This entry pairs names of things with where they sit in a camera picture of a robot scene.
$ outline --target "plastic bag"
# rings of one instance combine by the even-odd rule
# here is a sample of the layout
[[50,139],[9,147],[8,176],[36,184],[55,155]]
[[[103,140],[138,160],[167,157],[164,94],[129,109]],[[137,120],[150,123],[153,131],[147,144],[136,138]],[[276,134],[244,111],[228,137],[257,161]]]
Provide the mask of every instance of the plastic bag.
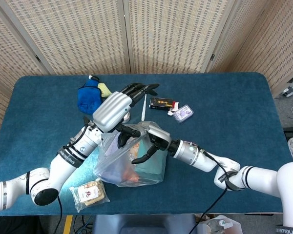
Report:
[[160,183],[164,180],[167,152],[158,150],[149,160],[141,164],[131,164],[142,157],[152,146],[147,134],[147,124],[127,125],[141,132],[140,137],[130,138],[127,144],[118,149],[117,131],[103,136],[99,146],[98,162],[93,173],[105,182],[118,187],[137,187]]
[[89,206],[109,202],[104,184],[99,178],[77,188],[70,187],[69,189],[73,194],[77,212]]
[[197,233],[243,234],[241,224],[224,215],[200,222]]

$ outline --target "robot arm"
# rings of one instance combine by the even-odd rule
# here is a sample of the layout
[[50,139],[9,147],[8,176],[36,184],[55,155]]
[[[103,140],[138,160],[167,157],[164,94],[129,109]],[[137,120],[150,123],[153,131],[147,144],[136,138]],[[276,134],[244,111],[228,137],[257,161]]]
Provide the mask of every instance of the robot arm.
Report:
[[23,194],[29,194],[32,188],[49,178],[47,168],[37,168],[15,179],[0,182],[0,211],[10,208]]
[[93,122],[84,120],[84,127],[61,147],[47,168],[37,168],[15,179],[0,182],[0,211],[13,205],[22,194],[30,194],[36,205],[48,205],[59,195],[63,184],[101,143],[103,133],[114,129],[124,136],[138,137],[140,132],[122,125],[128,111],[145,95],[157,95],[159,84],[133,83],[121,92],[114,92],[93,113]]
[[84,128],[73,138],[73,142],[60,148],[51,162],[49,179],[32,189],[30,195],[33,202],[41,206],[53,202],[70,175],[101,143],[103,133],[116,129],[138,137],[140,132],[122,125],[123,118],[145,94],[157,95],[153,89],[158,86],[133,83],[121,92],[111,94],[93,113],[93,122],[85,120]]
[[[219,188],[231,191],[249,188],[281,198],[283,226],[293,227],[293,162],[285,164],[278,172],[252,166],[241,169],[239,163],[208,153],[192,142],[171,140],[170,134],[153,122],[141,124],[149,125],[148,133],[156,149],[167,150],[175,159],[204,172],[210,172],[218,165],[214,183]],[[149,157],[143,156],[144,160],[137,158],[132,163],[141,163]]]

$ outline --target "black box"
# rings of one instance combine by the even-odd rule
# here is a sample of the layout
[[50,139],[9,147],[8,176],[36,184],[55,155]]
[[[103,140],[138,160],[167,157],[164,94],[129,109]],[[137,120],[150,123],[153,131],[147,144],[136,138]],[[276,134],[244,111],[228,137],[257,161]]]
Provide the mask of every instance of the black box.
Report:
[[169,111],[173,106],[174,101],[169,98],[151,97],[149,107],[151,109]]

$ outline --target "yellow sponge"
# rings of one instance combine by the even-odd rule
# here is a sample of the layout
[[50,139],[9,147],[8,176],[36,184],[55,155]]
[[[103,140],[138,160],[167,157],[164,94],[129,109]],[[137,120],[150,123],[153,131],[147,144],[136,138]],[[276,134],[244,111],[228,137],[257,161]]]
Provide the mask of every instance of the yellow sponge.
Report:
[[102,94],[101,97],[107,98],[110,96],[112,93],[111,91],[107,88],[107,86],[104,83],[99,83],[98,88],[101,90]]

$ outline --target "white stick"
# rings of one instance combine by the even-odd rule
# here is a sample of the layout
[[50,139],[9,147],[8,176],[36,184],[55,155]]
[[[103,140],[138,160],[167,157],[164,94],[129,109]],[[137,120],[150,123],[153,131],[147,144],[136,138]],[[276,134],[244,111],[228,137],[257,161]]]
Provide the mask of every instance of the white stick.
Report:
[[141,121],[145,120],[146,117],[146,105],[147,105],[147,95],[145,95],[145,101],[143,103],[142,114],[141,114]]

